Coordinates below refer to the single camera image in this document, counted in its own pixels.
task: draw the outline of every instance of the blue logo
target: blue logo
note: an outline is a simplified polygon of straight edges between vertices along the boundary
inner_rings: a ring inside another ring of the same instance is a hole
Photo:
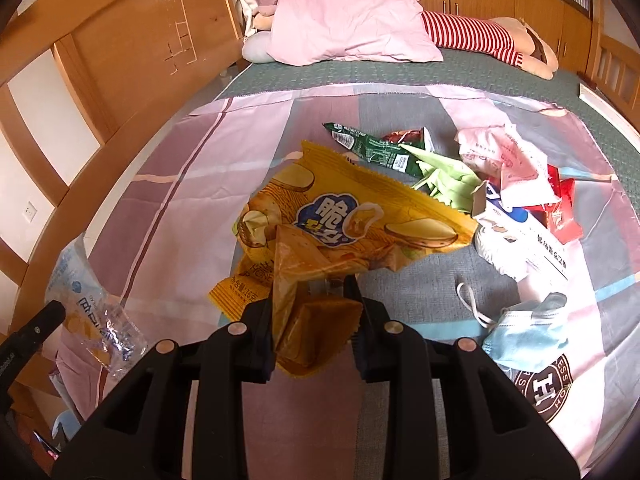
[[[500,193],[488,182],[486,183],[486,199],[498,209],[502,209],[516,222],[526,222],[529,217],[529,212],[523,207],[506,207],[503,205],[502,200],[500,199]]]
[[[353,244],[355,238],[344,234],[342,224],[346,216],[357,207],[358,201],[350,194],[321,195],[315,202],[298,210],[294,225],[328,247]]]

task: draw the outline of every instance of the face mask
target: face mask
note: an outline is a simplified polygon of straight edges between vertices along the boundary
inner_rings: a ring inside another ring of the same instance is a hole
[[[460,295],[466,287],[471,305]],[[499,365],[539,373],[562,355],[566,336],[566,296],[552,292],[545,300],[524,301],[504,309],[498,322],[478,312],[473,291],[464,283],[456,289],[463,304],[490,330],[482,350]]]

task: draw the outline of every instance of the pink pillow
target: pink pillow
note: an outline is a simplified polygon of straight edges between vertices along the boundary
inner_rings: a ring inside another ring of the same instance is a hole
[[[279,62],[442,61],[418,0],[277,1],[268,53]]]

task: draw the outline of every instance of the green bedsheet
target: green bedsheet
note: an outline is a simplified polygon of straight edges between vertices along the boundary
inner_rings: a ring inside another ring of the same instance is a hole
[[[636,214],[638,213],[640,153],[599,113],[579,99],[580,79],[577,75],[559,70],[551,81],[545,81],[484,54],[442,49],[442,55],[442,63],[323,61],[303,67],[281,63],[252,65],[233,81],[221,97],[296,90],[335,83],[443,83],[553,102],[571,110],[584,121],[609,159]]]

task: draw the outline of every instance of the red snack wrapper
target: red snack wrapper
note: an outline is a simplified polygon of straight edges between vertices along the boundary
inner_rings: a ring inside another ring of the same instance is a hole
[[[546,227],[563,245],[582,237],[582,227],[574,219],[574,192],[575,179],[563,180],[560,183],[560,202],[552,204],[554,211],[546,212]]]
[[[556,196],[559,197],[560,196],[560,172],[558,168],[550,164],[546,165],[546,170],[549,174],[548,180],[549,180],[549,184],[551,184],[551,189],[553,189]],[[546,212],[548,207],[552,205],[555,206],[558,204],[529,205],[529,206],[526,206],[525,209],[529,211],[545,211]]]
[[[400,130],[399,132],[391,132],[382,137],[382,140],[387,140],[394,144],[404,142],[405,144],[412,144],[414,146],[420,146],[424,143],[424,128],[420,130]]]

